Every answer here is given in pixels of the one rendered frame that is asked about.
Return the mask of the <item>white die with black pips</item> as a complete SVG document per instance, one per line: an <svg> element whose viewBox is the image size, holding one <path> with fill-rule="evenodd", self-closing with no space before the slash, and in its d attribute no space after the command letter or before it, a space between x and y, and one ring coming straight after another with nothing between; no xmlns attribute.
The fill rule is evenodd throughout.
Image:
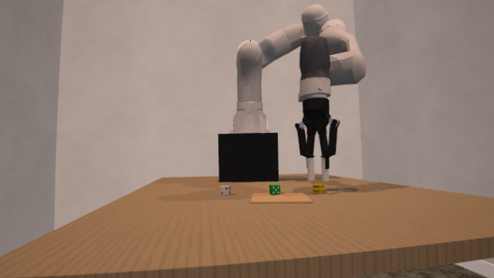
<svg viewBox="0 0 494 278"><path fill-rule="evenodd" d="M230 195L230 194L231 194L231 186L230 185L220 186L220 195Z"/></svg>

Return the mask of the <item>yellow die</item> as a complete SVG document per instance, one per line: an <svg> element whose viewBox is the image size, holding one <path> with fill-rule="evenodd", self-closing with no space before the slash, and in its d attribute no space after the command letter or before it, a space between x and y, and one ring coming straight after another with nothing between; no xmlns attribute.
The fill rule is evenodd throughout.
<svg viewBox="0 0 494 278"><path fill-rule="evenodd" d="M313 184L313 193L324 193L324 184Z"/></svg>

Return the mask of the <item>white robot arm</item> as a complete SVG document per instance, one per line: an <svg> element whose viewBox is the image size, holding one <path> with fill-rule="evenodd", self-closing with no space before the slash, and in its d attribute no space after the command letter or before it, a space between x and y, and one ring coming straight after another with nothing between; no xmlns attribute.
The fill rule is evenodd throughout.
<svg viewBox="0 0 494 278"><path fill-rule="evenodd" d="M311 5L301 14L303 25L289 25L258 44L246 42L240 47L238 103L230 134L271 133L262 112L262 69L300 46L299 102L330 97L330 86L357 84L365 77L367 65L356 38L342 20L330 20L328 15L322 5ZM344 53L346 49L350 53Z"/></svg>

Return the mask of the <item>green die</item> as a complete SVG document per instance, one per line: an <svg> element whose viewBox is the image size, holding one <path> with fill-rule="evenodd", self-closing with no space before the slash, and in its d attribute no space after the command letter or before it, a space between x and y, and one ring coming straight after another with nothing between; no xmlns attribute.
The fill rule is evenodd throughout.
<svg viewBox="0 0 494 278"><path fill-rule="evenodd" d="M269 185L269 194L280 195L280 185Z"/></svg>

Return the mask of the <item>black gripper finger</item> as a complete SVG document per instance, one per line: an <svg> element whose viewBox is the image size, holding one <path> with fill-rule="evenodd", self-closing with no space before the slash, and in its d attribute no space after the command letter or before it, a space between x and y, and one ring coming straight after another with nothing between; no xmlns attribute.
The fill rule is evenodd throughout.
<svg viewBox="0 0 494 278"><path fill-rule="evenodd" d="M314 156L313 156L313 150L314 150L314 141L315 141L315 135L316 131L312 131L312 120L308 119L307 120L307 141L306 141L306 134L304 130L304 123L301 121L298 124L295 124L295 127L297 129L298 133L298 139L299 139L299 152L300 155L306 157L306 167L307 167L307 178L308 181L313 181L315 180L314 177Z"/></svg>
<svg viewBox="0 0 494 278"><path fill-rule="evenodd" d="M329 167L330 167L330 156L336 154L337 148L337 128L340 124L339 120L335 120L330 118L328 121L330 122L330 133L329 133L329 145L327 142L327 129L322 131L320 118L316 118L316 128L317 133L320 138L320 147L321 147L321 163L322 163L322 181L329 181Z"/></svg>

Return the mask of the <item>orange flat mat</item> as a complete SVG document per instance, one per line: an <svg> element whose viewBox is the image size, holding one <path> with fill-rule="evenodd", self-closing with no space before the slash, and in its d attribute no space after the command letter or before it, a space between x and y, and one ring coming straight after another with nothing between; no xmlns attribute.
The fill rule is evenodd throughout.
<svg viewBox="0 0 494 278"><path fill-rule="evenodd" d="M297 204L313 203L304 193L280 193L271 195L269 193L253 193L250 204Z"/></svg>

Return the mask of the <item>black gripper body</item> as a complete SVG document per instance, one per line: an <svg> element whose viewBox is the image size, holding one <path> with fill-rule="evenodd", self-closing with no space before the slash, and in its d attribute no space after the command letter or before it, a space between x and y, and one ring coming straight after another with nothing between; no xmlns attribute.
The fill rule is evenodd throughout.
<svg viewBox="0 0 494 278"><path fill-rule="evenodd" d="M317 97L309 98L303 101L303 123L307 127L307 120L312 120L312 130L317 131L316 128L316 118L320 118L322 130L325 130L329 123L330 116L330 105L327 98Z"/></svg>

